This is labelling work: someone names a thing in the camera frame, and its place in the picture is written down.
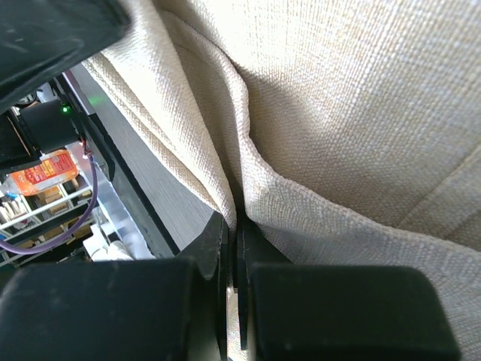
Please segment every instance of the cable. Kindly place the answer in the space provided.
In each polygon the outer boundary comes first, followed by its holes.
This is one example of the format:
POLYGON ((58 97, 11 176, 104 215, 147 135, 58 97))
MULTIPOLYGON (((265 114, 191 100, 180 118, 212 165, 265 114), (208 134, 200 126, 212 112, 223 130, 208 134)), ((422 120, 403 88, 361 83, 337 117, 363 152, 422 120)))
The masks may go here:
POLYGON ((32 248, 21 248, 18 246, 13 246, 12 244, 6 242, 6 241, 1 241, 0 240, 0 247, 3 248, 4 250, 7 250, 8 252, 11 253, 16 253, 16 254, 37 254, 40 252, 44 252, 46 250, 50 250, 59 244, 61 244, 65 239, 70 237, 71 235, 74 234, 75 231, 77 231, 83 223, 86 221, 86 219, 89 217, 89 215, 92 213, 93 208, 95 207, 95 203, 97 202, 97 195, 98 195, 98 181, 97 181, 97 171, 95 170, 95 163, 93 161, 93 156, 90 152, 88 152, 88 157, 90 160, 90 168, 92 169, 92 182, 93 182, 93 187, 92 187, 92 198, 90 199, 89 206, 85 210, 85 213, 82 214, 82 216, 79 218, 75 224, 70 227, 65 233, 62 233, 59 237, 53 239, 52 241, 45 242, 39 246, 35 246, 32 248))

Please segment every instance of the plastic bottle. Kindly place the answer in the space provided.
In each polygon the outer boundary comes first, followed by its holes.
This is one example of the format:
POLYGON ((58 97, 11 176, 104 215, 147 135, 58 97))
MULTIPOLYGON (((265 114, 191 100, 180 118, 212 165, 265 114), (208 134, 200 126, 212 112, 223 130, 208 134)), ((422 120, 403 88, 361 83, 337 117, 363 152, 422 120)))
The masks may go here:
POLYGON ((3 193, 34 196, 78 176, 78 168, 67 150, 41 157, 42 163, 11 173, 0 186, 3 193))

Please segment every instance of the orange label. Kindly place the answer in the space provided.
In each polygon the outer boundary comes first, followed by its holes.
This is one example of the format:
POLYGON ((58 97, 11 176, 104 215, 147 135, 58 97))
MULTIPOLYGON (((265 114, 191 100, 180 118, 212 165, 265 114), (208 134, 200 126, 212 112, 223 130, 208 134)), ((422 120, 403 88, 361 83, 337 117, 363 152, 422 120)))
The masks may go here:
POLYGON ((37 184, 56 175, 76 169, 74 162, 67 153, 45 159, 40 165, 24 171, 25 178, 31 184, 37 184))

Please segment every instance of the table surface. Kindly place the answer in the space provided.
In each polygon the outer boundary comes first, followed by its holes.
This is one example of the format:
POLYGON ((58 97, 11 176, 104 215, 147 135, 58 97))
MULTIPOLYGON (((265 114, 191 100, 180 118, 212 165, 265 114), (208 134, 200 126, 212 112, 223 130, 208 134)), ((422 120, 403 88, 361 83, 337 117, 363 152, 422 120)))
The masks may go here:
POLYGON ((182 250, 201 233, 212 209, 165 169, 82 65, 75 66, 72 73, 157 214, 182 250))

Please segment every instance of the cloth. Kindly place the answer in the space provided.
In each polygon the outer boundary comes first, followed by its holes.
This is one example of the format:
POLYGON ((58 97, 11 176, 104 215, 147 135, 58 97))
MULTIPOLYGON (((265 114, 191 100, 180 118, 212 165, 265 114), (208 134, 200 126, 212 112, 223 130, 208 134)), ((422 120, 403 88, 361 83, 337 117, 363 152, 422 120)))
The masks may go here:
POLYGON ((481 359, 481 5, 123 0, 85 61, 160 161, 293 262, 408 265, 481 359))

